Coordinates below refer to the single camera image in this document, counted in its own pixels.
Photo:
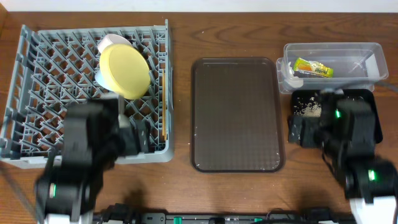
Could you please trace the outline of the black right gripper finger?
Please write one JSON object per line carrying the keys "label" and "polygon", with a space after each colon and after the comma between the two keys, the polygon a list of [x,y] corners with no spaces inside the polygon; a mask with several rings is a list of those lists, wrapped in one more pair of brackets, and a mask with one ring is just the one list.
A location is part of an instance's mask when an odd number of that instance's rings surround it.
{"label": "black right gripper finger", "polygon": [[319,129],[319,118],[304,117],[302,121],[302,130],[300,133],[300,145],[303,148],[316,148],[318,147],[315,140],[315,133]]}
{"label": "black right gripper finger", "polygon": [[290,115],[288,120],[288,142],[300,144],[301,133],[303,129],[303,117],[298,115]]}

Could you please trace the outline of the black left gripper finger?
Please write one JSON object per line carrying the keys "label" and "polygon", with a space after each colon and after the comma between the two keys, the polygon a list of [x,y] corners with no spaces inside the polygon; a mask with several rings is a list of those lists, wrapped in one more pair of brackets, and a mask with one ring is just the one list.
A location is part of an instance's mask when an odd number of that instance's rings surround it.
{"label": "black left gripper finger", "polygon": [[139,120],[136,122],[137,136],[140,144],[140,151],[143,153],[150,152],[150,126],[145,120]]}
{"label": "black left gripper finger", "polygon": [[136,135],[130,123],[120,127],[119,136],[124,144],[122,156],[136,156],[139,150],[136,141]]}

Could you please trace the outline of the wooden chopstick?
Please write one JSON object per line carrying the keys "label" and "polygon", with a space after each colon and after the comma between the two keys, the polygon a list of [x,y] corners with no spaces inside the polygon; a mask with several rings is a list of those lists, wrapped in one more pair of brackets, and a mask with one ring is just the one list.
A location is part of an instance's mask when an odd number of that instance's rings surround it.
{"label": "wooden chopstick", "polygon": [[164,140],[167,140],[167,133],[166,133],[166,101],[165,101],[165,69],[162,69],[162,136]]}

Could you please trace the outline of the blue bowl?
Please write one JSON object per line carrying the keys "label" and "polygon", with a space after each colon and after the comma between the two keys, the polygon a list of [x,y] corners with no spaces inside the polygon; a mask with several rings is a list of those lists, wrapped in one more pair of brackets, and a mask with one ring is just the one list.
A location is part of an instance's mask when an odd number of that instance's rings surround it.
{"label": "blue bowl", "polygon": [[109,90],[109,91],[113,91],[112,88],[106,83],[104,77],[101,74],[101,71],[99,70],[98,72],[96,72],[95,74],[95,81],[102,86],[103,88]]}

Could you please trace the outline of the green orange snack wrapper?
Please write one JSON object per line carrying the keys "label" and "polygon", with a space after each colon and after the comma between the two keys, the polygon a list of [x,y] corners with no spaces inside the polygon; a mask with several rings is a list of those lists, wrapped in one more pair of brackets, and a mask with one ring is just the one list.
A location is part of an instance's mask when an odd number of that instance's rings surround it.
{"label": "green orange snack wrapper", "polygon": [[303,58],[298,58],[293,66],[293,71],[308,73],[310,75],[316,75],[325,78],[332,78],[334,70],[330,67],[326,67],[324,64],[316,61],[308,61]]}

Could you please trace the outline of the yellow plate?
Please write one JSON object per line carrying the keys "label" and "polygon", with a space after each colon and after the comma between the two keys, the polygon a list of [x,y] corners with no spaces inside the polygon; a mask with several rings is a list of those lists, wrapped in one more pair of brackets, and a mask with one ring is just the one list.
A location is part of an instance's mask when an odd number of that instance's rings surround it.
{"label": "yellow plate", "polygon": [[138,99],[148,91],[149,65],[140,52],[130,45],[107,46],[101,53],[99,68],[105,84],[125,99]]}

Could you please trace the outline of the pink bowl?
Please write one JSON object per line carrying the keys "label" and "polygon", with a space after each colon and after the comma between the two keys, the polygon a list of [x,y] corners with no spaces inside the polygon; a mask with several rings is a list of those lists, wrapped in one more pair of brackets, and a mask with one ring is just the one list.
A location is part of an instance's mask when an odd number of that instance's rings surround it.
{"label": "pink bowl", "polygon": [[128,45],[128,46],[132,45],[130,43],[130,41],[128,41],[127,39],[125,39],[124,37],[122,37],[120,35],[106,34],[103,37],[103,39],[99,42],[99,44],[97,45],[99,53],[102,54],[103,50],[106,47],[109,47],[110,45],[113,45],[113,44],[123,44],[123,45]]}

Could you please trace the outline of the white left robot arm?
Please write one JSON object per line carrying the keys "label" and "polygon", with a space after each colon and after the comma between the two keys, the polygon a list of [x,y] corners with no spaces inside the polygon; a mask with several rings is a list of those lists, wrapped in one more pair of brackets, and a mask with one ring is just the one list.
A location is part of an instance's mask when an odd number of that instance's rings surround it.
{"label": "white left robot arm", "polygon": [[103,174],[119,157],[149,150],[150,126],[144,120],[132,125],[114,98],[70,104],[63,127],[61,163],[49,154],[35,183],[36,217],[39,223],[90,223]]}

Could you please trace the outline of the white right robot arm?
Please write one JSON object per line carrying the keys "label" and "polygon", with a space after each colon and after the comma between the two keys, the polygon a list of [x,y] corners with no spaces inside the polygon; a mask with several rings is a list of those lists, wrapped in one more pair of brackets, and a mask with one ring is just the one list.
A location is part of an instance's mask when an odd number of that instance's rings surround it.
{"label": "white right robot arm", "polygon": [[397,169],[376,155],[383,136],[373,93],[296,90],[290,103],[288,141],[321,150],[355,222],[397,223]]}

